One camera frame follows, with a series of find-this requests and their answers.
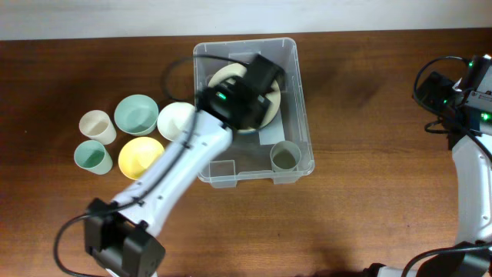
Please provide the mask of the grey plastic cup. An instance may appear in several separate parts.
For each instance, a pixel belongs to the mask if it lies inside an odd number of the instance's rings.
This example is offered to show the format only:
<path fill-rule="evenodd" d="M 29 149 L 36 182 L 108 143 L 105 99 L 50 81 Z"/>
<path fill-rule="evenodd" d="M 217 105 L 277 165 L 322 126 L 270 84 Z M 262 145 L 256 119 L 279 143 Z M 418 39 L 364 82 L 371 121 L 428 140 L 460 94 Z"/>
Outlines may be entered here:
<path fill-rule="evenodd" d="M 292 172 L 301 160 L 301 150 L 291 141 L 282 141 L 272 147 L 270 158 L 274 172 Z"/>

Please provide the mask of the yellow small bowl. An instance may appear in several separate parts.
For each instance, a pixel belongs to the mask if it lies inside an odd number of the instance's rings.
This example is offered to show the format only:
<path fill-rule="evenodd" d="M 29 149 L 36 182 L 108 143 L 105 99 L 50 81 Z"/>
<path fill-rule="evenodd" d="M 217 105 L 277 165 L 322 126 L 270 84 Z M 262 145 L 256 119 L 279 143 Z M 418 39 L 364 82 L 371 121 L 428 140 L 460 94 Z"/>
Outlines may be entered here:
<path fill-rule="evenodd" d="M 164 152 L 163 145 L 154 138 L 134 138 L 119 152 L 118 167 L 125 177 L 137 180 Z"/>

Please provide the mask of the cream plastic cup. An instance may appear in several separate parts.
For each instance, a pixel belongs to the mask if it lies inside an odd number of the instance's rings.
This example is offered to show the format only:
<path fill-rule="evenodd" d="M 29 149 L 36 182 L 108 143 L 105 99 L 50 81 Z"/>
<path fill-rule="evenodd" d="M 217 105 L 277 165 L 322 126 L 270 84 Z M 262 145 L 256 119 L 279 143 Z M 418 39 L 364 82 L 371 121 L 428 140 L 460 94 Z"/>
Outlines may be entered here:
<path fill-rule="evenodd" d="M 85 113 L 81 117 L 78 127 L 81 134 L 103 145 L 113 143 L 117 136 L 109 115 L 101 110 Z"/>

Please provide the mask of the beige bowl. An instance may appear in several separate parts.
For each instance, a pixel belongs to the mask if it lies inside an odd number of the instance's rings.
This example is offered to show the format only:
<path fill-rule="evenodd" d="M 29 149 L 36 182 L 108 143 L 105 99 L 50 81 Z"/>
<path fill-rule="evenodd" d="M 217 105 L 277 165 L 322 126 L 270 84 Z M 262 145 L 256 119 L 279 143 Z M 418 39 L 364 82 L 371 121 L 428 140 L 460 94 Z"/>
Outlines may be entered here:
<path fill-rule="evenodd" d="M 218 70 L 211 77 L 211 80 L 208 82 L 208 86 L 213 87 L 227 77 L 242 77 L 246 71 L 247 69 L 243 65 L 240 65 L 239 63 L 232 63 Z M 277 81 L 273 81 L 273 83 L 271 84 L 271 92 L 266 94 L 265 97 L 271 102 L 271 104 L 268 108 L 268 111 L 266 112 L 263 122 L 260 125 L 260 128 L 264 128 L 266 125 L 268 125 L 274 119 L 280 108 L 281 89 Z"/>

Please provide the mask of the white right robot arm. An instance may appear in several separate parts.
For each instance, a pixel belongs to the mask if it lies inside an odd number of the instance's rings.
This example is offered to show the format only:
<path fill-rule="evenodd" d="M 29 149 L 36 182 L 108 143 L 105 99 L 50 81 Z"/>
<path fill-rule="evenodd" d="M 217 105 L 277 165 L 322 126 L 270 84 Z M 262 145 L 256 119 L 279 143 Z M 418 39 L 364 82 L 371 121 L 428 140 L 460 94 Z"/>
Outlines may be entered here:
<path fill-rule="evenodd" d="M 403 269 L 373 263 L 364 276 L 483 276 L 491 273 L 491 57 L 461 60 L 458 81 L 432 72 L 414 82 L 413 99 L 437 116 L 457 170 L 456 244 L 412 258 Z"/>

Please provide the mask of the white small bowl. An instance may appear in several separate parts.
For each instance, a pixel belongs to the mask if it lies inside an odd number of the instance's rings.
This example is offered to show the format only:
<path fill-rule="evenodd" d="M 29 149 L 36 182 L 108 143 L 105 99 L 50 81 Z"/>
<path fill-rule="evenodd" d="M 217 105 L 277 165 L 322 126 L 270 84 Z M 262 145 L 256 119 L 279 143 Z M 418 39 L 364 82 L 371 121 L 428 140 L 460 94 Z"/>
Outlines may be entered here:
<path fill-rule="evenodd" d="M 194 114 L 195 107 L 187 102 L 173 102 L 159 113 L 157 127 L 167 140 L 174 141 L 183 131 L 188 119 Z"/>

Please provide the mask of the clear plastic storage bin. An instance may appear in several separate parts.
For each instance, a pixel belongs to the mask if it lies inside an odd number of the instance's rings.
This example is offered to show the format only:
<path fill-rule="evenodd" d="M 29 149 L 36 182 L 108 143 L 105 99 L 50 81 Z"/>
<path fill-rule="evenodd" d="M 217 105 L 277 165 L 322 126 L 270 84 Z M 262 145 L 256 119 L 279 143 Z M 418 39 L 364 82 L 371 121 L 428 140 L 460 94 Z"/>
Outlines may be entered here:
<path fill-rule="evenodd" d="M 194 62 L 194 90 L 208 86 L 211 77 L 233 61 L 249 62 L 256 54 L 263 55 L 285 72 L 285 89 L 281 91 L 281 113 L 285 141 L 301 150 L 301 160 L 292 172 L 274 172 L 270 152 L 274 145 L 260 145 L 257 130 L 253 134 L 237 134 L 231 146 L 209 162 L 198 178 L 216 189 L 234 188 L 239 181 L 271 179 L 274 184 L 288 184 L 314 171 L 314 155 L 304 104 L 301 73 L 296 42 L 291 38 L 267 38 L 229 42 L 202 42 L 194 55 L 216 55 L 230 60 L 197 59 Z"/>

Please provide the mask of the green small bowl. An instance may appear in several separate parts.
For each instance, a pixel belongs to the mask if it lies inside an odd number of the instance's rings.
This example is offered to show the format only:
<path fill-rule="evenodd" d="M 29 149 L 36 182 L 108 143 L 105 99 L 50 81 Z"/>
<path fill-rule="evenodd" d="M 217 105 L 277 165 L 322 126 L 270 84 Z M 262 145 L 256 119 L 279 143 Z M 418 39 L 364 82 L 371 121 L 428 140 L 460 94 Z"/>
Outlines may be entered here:
<path fill-rule="evenodd" d="M 155 100 L 146 95 L 130 95 L 118 103 L 114 118 L 123 132 L 143 136 L 155 130 L 158 114 Z"/>

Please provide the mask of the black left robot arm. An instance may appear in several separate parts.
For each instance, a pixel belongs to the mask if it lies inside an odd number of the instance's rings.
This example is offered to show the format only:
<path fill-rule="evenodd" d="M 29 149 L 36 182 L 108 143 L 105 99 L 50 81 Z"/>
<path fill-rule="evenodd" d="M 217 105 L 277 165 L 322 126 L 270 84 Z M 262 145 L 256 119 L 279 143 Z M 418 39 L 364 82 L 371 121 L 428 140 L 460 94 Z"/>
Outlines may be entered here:
<path fill-rule="evenodd" d="M 84 215 L 85 251 L 112 276 L 154 276 L 166 250 L 157 240 L 198 173 L 230 147 L 234 133 L 265 124 L 282 78 L 222 79 L 197 95 L 184 131 L 111 202 L 94 199 Z"/>

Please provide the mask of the green plastic cup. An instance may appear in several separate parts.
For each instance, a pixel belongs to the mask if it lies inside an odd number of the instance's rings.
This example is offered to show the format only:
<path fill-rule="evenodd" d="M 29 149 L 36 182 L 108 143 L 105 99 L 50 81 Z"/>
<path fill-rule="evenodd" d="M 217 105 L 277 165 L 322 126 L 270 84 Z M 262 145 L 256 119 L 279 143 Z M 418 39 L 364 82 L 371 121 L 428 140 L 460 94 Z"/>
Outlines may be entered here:
<path fill-rule="evenodd" d="M 95 140 L 81 143 L 74 152 L 74 160 L 78 167 L 96 175 L 107 174 L 113 166 L 106 148 Z"/>

